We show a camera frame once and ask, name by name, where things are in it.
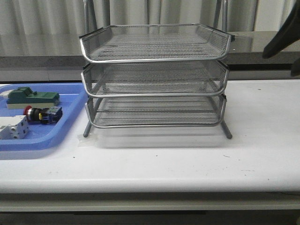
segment white electrical component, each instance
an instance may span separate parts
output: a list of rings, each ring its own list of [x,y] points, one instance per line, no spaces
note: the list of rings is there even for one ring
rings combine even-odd
[[[0,117],[0,139],[23,139],[28,132],[26,116]]]

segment black object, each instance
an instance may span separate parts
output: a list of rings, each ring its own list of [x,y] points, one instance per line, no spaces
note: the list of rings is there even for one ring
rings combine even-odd
[[[43,124],[57,123],[62,117],[61,107],[53,106],[50,108],[32,108],[30,105],[24,109],[23,114],[28,121],[40,121]]]
[[[297,0],[291,13],[275,37],[264,48],[262,57],[268,59],[300,39],[300,0]],[[292,65],[291,76],[300,75],[300,59]]]

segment mesh tray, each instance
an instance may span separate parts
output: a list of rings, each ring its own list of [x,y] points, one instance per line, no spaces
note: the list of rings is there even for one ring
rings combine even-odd
[[[90,98],[88,117],[97,128],[212,127],[223,120],[226,99],[215,97]]]
[[[93,63],[216,60],[225,57],[231,36],[200,24],[108,26],[80,37]]]
[[[216,61],[94,64],[82,72],[91,97],[214,96],[226,87],[228,70]]]

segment green electrical component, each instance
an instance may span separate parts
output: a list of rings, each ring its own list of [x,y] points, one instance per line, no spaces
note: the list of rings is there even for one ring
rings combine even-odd
[[[8,94],[8,109],[23,109],[28,105],[34,108],[46,108],[58,105],[60,95],[57,92],[36,92],[30,87],[21,87]]]

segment white table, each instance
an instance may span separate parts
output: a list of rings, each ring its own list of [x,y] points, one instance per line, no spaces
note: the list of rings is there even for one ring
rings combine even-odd
[[[221,127],[92,129],[84,139],[83,110],[59,146],[0,152],[0,193],[300,191],[300,81],[231,81],[226,95],[231,140]]]

